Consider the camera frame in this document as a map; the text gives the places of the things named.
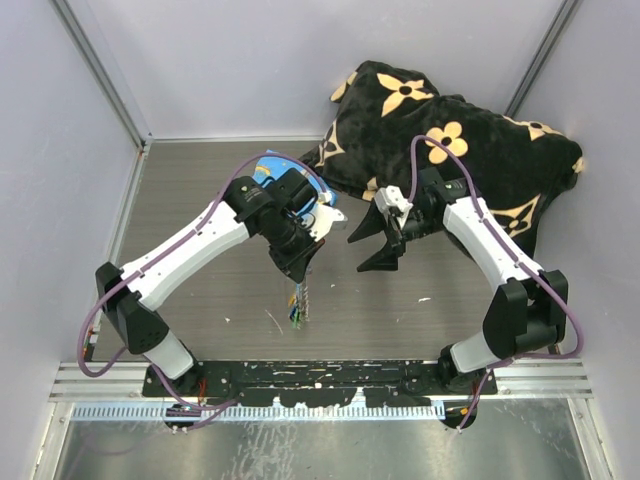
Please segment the white blue large keyring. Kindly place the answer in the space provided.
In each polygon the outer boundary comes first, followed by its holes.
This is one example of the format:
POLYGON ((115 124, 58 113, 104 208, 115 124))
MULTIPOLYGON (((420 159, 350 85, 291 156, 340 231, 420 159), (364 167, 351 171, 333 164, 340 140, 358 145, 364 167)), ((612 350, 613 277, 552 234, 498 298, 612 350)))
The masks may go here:
POLYGON ((303 280, 302 283, 295 285, 295 289, 293 292, 293 294, 296 294, 299 297, 299 299, 303 302, 303 305, 305 308, 305 321, 303 322, 303 324, 309 320, 310 296, 309 296, 308 279, 311 274, 312 274, 312 268, 308 267, 305 279, 303 280))

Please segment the bunch of coloured keys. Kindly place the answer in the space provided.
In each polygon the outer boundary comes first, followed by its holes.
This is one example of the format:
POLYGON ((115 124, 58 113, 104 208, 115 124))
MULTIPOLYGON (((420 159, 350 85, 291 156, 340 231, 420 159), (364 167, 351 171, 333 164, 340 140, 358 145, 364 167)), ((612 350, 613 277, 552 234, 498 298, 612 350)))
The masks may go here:
POLYGON ((288 318, 295 329, 300 329, 305 321, 305 308, 303 302, 296 294, 293 294, 288 301, 288 318))

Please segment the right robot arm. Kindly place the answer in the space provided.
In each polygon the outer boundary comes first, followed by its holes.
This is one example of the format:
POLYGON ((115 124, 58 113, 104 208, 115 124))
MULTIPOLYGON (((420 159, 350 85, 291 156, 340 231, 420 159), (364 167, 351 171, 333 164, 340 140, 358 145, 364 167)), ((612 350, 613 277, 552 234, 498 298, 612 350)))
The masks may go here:
POLYGON ((378 190, 351 243, 382 233, 384 246, 358 271, 395 271, 410 241, 443 231, 485 275, 493 298, 475 335, 444 347, 437 362, 442 388, 459 394, 480 369, 562 341, 568 281, 545 271, 499 226, 463 179, 444 181, 434 168, 419 172, 414 199, 396 186, 378 190))

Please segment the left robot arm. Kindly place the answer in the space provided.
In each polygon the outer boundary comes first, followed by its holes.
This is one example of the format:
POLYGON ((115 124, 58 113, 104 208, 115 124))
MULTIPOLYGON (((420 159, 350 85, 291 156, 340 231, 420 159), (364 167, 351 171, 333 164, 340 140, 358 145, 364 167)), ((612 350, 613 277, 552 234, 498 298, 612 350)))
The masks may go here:
POLYGON ((275 266, 295 283, 304 281, 311 258, 323 245, 317 220, 329 211, 330 193, 291 168, 265 186, 250 176, 232 180, 224 195, 146 256, 96 271, 103 312, 134 355, 163 374, 178 396, 200 384, 195 359, 158 313, 185 280, 225 251, 255 235, 268 243, 275 266))

